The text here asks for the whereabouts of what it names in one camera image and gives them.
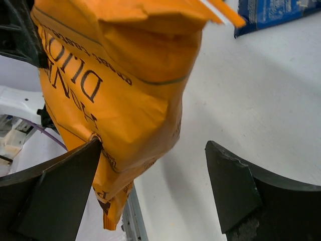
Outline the orange potato chip bag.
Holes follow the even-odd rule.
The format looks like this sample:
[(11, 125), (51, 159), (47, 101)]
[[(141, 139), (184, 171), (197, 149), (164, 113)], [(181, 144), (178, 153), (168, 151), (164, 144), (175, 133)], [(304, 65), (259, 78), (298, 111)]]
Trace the orange potato chip bag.
[(245, 20), (223, 1), (35, 1), (46, 109), (66, 147), (102, 143), (93, 181), (115, 230), (136, 177), (178, 141), (182, 98), (207, 22)]

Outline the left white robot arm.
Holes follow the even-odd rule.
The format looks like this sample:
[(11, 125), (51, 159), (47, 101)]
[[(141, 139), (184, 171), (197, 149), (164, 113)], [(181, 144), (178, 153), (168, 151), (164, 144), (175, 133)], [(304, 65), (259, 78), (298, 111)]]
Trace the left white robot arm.
[(1, 114), (54, 128), (38, 83), (48, 60), (31, 19), (34, 1), (1, 1)]

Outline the blue snack bag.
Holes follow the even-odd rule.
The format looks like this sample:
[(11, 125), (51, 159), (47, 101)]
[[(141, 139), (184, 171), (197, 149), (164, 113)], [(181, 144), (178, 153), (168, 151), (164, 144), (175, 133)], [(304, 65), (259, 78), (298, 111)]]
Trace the blue snack bag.
[(241, 0), (238, 14), (246, 25), (235, 28), (238, 38), (252, 32), (291, 22), (320, 12), (320, 1), (313, 0)]

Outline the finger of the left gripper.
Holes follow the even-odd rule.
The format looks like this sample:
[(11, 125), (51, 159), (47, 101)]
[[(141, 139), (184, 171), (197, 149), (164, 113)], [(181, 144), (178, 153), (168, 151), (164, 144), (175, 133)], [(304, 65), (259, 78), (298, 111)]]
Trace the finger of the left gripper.
[(34, 0), (1, 0), (1, 55), (48, 67), (38, 28), (31, 19)]

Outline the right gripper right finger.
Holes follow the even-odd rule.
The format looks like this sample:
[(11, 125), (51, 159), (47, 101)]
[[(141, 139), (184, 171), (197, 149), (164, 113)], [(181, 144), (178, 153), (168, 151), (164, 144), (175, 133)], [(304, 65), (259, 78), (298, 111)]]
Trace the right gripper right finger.
[(205, 147), (227, 240), (320, 240), (320, 187), (252, 164), (214, 141)]

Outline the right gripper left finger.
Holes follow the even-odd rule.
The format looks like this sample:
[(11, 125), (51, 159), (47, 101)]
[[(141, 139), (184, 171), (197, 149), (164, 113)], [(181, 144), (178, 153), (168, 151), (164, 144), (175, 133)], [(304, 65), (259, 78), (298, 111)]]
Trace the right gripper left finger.
[(94, 138), (1, 177), (1, 240), (75, 240), (100, 153)]

